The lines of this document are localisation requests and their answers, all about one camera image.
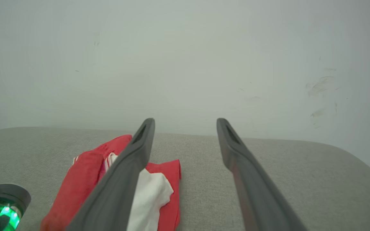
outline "white wall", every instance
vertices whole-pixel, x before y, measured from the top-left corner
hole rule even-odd
[[[370,166],[370,1],[0,0],[0,129],[318,141]]]

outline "green led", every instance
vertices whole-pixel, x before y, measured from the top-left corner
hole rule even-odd
[[[4,231],[14,231],[19,224],[18,214],[8,206],[0,206],[0,216],[8,216],[9,222]]]

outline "red cloth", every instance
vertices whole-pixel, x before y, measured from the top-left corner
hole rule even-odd
[[[65,230],[78,212],[98,181],[105,174],[104,159],[109,153],[119,155],[131,141],[131,135],[119,136],[92,151],[84,152],[68,170],[51,210],[42,220],[40,230]],[[179,160],[163,164],[148,163],[150,173],[163,173],[172,186],[171,200],[160,209],[158,230],[175,230],[179,225],[179,180],[181,165]]]

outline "white cloth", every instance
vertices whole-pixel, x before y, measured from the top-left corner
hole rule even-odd
[[[106,171],[117,157],[114,153],[109,154],[105,160]],[[158,230],[159,210],[170,201],[172,193],[171,184],[164,174],[150,174],[146,169],[142,170],[138,176],[127,230]]]

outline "gray couch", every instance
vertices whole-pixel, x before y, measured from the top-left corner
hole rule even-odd
[[[72,158],[128,131],[18,127],[0,130],[0,183],[32,201],[19,230],[38,230]],[[309,230],[370,230],[370,167],[350,153],[305,141],[243,139]],[[150,162],[179,159],[178,230],[243,230],[232,174],[215,136],[157,133]]]

